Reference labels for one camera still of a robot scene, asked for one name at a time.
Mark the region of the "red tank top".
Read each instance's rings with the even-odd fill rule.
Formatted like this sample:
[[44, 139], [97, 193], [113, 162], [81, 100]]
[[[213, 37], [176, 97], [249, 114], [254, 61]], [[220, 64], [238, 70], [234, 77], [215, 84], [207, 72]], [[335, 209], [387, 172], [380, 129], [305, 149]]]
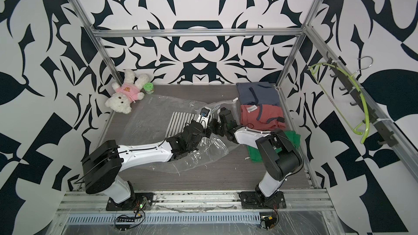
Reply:
[[281, 107], [261, 105], [241, 105], [241, 125], [259, 131], [286, 129], [284, 113]]

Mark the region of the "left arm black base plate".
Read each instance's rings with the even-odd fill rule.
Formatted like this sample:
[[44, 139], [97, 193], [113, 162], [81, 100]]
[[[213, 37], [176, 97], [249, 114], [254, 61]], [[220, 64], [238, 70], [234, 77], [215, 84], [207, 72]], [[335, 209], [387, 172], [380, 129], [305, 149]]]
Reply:
[[135, 193], [135, 198], [129, 198], [124, 202], [115, 203], [112, 198], [109, 198], [106, 211], [136, 211], [149, 210], [153, 203], [154, 193]]

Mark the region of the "clear plastic vacuum bag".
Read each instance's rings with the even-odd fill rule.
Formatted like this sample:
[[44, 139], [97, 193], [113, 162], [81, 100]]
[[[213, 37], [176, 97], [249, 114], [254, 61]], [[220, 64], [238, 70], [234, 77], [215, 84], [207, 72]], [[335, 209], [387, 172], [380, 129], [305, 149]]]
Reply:
[[[221, 108], [231, 111], [235, 120], [238, 116], [238, 101], [227, 100], [215, 103], [204, 103], [195, 100], [179, 99], [162, 95], [146, 95], [144, 99], [132, 104], [129, 114], [116, 114], [123, 119], [119, 133], [114, 139], [120, 145], [145, 145], [161, 142], [183, 131], [192, 120], [197, 120], [202, 108], [212, 108], [212, 118], [218, 119]], [[184, 158], [173, 162], [149, 163], [139, 166], [143, 170], [151, 170], [168, 174], [179, 174], [183, 171], [207, 165], [227, 156], [238, 148], [227, 137], [212, 134], [204, 138], [195, 151]]]

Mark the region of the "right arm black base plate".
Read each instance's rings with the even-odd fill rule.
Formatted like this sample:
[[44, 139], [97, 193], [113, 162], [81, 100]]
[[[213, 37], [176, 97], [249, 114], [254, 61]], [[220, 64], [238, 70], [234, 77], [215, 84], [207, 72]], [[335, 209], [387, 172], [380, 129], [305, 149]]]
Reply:
[[286, 201], [281, 191], [265, 197], [261, 191], [242, 191], [238, 194], [243, 209], [286, 209]]

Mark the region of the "green garment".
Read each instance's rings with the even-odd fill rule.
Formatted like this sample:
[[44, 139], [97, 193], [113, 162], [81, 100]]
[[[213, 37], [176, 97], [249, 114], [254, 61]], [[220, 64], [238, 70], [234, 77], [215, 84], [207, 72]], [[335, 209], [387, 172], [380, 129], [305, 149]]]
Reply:
[[[289, 146], [291, 148], [291, 151], [295, 150], [296, 152], [299, 152], [300, 134], [297, 134], [295, 131], [284, 131], [282, 135], [284, 135], [284, 137], [280, 137], [282, 143]], [[247, 150], [249, 154], [249, 159], [253, 163], [262, 163], [261, 153], [258, 149], [252, 146], [247, 146]], [[283, 148], [282, 145], [275, 148], [275, 152], [279, 156], [283, 155], [285, 150], [286, 148]]]

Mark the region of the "striped white black garment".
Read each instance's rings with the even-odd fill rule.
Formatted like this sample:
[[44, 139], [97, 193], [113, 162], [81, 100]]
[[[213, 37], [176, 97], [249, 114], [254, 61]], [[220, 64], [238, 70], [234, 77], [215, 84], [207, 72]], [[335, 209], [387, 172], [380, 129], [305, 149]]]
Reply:
[[184, 127], [196, 118], [197, 115], [193, 113], [174, 112], [170, 119], [165, 138], [170, 138], [181, 133], [184, 130]]

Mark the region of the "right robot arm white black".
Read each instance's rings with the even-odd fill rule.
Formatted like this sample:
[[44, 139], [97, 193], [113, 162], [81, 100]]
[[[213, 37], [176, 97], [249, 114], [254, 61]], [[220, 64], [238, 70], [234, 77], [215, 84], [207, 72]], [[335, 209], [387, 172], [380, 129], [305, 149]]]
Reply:
[[222, 108], [217, 119], [205, 123], [206, 129], [229, 141], [256, 148], [266, 173], [254, 191], [239, 193], [243, 207], [273, 207], [284, 202], [279, 189], [286, 179], [304, 166], [299, 148], [285, 132], [276, 129], [263, 132], [239, 125], [230, 110]]

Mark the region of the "blue tank top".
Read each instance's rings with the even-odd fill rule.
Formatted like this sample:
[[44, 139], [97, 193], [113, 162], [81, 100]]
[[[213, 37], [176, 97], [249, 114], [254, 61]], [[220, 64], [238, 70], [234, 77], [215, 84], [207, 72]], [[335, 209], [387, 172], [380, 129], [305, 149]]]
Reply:
[[243, 105], [280, 106], [278, 92], [269, 82], [237, 83], [236, 87]]

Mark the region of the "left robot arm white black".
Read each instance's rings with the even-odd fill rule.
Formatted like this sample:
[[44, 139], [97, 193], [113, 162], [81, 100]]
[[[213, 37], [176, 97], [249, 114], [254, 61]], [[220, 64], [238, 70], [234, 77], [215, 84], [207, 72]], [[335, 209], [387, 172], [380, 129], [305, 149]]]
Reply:
[[87, 194], [106, 194], [116, 204], [133, 200], [133, 188], [119, 173], [149, 163], [177, 161], [195, 151], [206, 137], [206, 123], [191, 121], [177, 135], [148, 145], [118, 145], [108, 140], [82, 160], [83, 181]]

